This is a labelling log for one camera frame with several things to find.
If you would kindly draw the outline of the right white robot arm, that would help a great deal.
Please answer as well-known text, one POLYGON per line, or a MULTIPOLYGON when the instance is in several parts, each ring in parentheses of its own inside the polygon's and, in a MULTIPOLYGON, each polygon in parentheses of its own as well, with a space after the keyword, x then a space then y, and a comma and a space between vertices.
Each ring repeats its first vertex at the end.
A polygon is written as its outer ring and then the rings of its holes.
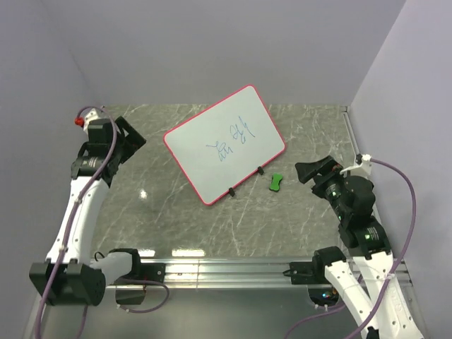
POLYGON ((314 252, 312 275, 328 282, 339 294, 357 328, 349 338, 423 338, 403 295, 396 270, 408 250, 417 217, 417 200, 408 177, 393 165, 370 155, 357 155, 355 164, 343 167, 333 157, 295 164, 298 180, 313 181, 312 193, 327 201, 335 213, 340 238, 360 272, 356 278, 338 247, 314 252), (403 253, 396 258, 388 235, 374 215, 374 164, 398 173, 408 185, 412 215, 403 253))

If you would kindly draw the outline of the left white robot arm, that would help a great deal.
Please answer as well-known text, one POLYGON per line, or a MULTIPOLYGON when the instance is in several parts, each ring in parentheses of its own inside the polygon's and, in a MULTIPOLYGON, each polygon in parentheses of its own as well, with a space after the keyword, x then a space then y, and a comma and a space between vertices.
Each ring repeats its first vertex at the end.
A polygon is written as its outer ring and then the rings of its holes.
POLYGON ((71 166, 71 191, 59 233, 46 259, 29 277, 48 305, 97 306, 118 279, 137 283, 143 275, 137 249, 113 249, 92 263, 90 249, 102 203, 119 166, 146 140, 123 117, 101 118, 94 110, 76 118, 88 139, 71 166))

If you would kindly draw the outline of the green whiteboard eraser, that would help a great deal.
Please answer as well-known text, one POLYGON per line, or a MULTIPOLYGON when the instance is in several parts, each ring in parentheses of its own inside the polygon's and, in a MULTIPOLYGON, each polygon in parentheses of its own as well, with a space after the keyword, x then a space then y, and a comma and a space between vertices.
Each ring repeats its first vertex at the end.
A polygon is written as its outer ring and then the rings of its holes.
POLYGON ((283 180, 283 176, 281 174, 275 173, 272 175, 269 190, 273 192, 279 192, 280 183, 283 180))

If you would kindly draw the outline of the pink framed whiteboard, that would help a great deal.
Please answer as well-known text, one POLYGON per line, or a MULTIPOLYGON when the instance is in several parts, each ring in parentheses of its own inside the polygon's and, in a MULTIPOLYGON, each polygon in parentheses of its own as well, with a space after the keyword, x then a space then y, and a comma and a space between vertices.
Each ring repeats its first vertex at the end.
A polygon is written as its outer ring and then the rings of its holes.
POLYGON ((207 206, 286 149, 253 85, 244 86, 170 129, 163 142, 207 206))

